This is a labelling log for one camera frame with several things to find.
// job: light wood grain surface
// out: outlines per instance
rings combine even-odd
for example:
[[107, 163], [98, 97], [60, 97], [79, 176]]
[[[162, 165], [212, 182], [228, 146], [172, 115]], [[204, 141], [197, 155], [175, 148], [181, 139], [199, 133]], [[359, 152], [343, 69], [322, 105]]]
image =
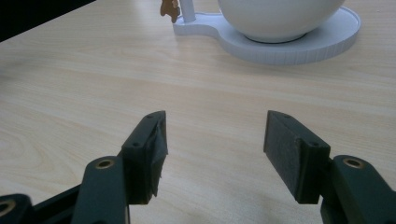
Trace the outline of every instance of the light wood grain surface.
[[[218, 12], [216, 0], [194, 1]], [[158, 198], [133, 223], [320, 223], [262, 152], [268, 110], [369, 161], [396, 189], [396, 5], [347, 0], [362, 27], [347, 52], [269, 66], [207, 36], [176, 36], [160, 0], [97, 0], [0, 43], [0, 195], [34, 204], [116, 155], [148, 113], [167, 112]]]

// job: white saucer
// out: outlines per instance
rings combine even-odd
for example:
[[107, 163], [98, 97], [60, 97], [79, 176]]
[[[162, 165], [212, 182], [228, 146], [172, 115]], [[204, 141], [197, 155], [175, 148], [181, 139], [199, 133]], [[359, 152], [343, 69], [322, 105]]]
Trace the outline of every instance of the white saucer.
[[228, 23], [222, 14], [195, 13], [195, 21], [174, 23], [176, 35], [209, 35], [235, 57], [264, 64], [313, 63], [334, 57], [349, 49], [361, 28], [354, 11], [340, 7], [317, 29], [300, 39], [281, 44], [263, 44], [247, 39]]

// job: small figurine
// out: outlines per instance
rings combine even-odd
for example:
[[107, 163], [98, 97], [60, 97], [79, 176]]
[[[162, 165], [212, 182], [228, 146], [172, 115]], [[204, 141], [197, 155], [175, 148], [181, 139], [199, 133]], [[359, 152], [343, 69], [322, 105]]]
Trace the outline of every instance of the small figurine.
[[161, 16], [169, 15], [172, 18], [172, 23], [175, 23], [177, 16], [180, 15], [180, 7], [177, 0], [163, 0], [161, 4]]

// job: black object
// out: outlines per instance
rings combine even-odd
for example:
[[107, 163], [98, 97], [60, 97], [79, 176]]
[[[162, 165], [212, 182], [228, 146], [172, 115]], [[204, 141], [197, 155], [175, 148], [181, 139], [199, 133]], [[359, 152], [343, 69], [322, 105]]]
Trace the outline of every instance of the black object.
[[331, 160], [330, 146], [290, 115], [268, 111], [264, 152], [297, 203], [318, 203], [326, 224], [396, 224], [396, 192], [367, 161]]
[[164, 111], [145, 116], [120, 154], [90, 162], [81, 185], [32, 206], [28, 196], [0, 197], [0, 223], [129, 223], [129, 204], [157, 195], [167, 155]]
[[1, 0], [0, 42], [95, 0]]

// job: white dish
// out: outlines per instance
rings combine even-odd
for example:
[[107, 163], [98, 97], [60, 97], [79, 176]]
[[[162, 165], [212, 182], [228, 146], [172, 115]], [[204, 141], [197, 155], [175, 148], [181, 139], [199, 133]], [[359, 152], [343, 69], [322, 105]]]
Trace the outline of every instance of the white dish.
[[247, 38], [281, 43], [320, 26], [345, 0], [218, 0], [221, 13]]
[[173, 24], [175, 34], [213, 36], [233, 56], [264, 64], [301, 64], [329, 59], [349, 49], [361, 28], [358, 14], [341, 7], [317, 29], [300, 39], [282, 44], [263, 44], [244, 37], [219, 13], [195, 13], [195, 18], [195, 21], [184, 22], [180, 16]]

